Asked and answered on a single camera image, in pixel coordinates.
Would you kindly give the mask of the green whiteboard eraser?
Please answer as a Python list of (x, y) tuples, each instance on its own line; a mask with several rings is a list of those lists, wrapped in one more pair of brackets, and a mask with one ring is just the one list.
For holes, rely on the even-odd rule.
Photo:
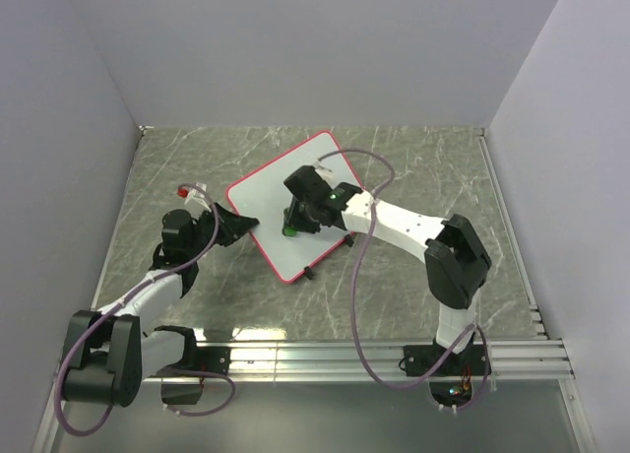
[(294, 227), (288, 225), (288, 224), (283, 224), (282, 227), (282, 235), (283, 236), (287, 236), (287, 237), (295, 237), (298, 233), (298, 230), (295, 229)]

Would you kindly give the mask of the pink framed whiteboard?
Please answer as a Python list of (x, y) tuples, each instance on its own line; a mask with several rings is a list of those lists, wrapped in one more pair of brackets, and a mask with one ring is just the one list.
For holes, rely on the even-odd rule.
[(255, 218), (251, 230), (258, 249), (280, 281), (291, 284), (302, 276), (313, 277), (313, 267), (348, 242), (347, 232), (307, 221), (284, 181), (301, 166), (336, 151), (340, 144), (329, 131), (322, 131), (231, 183), (226, 199), (237, 215)]

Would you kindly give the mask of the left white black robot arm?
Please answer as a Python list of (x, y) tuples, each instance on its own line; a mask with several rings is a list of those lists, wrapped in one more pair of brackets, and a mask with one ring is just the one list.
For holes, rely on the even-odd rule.
[(231, 245), (258, 223), (219, 204), (198, 217), (184, 209), (166, 213), (145, 277), (108, 305), (71, 317), (57, 398), (127, 407), (145, 378), (162, 370), (177, 376), (193, 373), (200, 355), (193, 329), (162, 325), (151, 334), (145, 329), (192, 289), (198, 262), (212, 247)]

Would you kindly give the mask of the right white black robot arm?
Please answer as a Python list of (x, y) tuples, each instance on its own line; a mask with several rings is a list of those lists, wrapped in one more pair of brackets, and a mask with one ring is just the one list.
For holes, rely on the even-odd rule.
[(437, 367), (454, 374), (470, 363), (477, 331), (475, 306), (492, 262), (467, 218), (428, 217), (389, 204), (378, 198), (381, 186), (371, 192), (348, 182), (333, 187), (314, 165), (301, 166), (283, 185), (292, 196), (285, 212), (287, 227), (311, 234), (321, 227), (362, 233), (360, 257), (377, 238), (417, 258), (439, 304), (433, 341)]

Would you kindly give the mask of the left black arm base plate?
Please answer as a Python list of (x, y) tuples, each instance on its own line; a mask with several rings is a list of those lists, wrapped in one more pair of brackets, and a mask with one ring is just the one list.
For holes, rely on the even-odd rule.
[(231, 348), (228, 346), (198, 345), (184, 362), (184, 369), (228, 375), (230, 358)]

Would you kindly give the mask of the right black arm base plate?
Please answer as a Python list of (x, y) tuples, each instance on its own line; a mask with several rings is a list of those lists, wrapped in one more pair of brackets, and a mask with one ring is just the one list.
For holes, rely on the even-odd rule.
[[(407, 377), (418, 377), (432, 367), (446, 350), (437, 345), (405, 345), (399, 370)], [(464, 374), (482, 376), (491, 374), (483, 345), (471, 344), (459, 354), (450, 354), (433, 373), (437, 377), (462, 377)]]

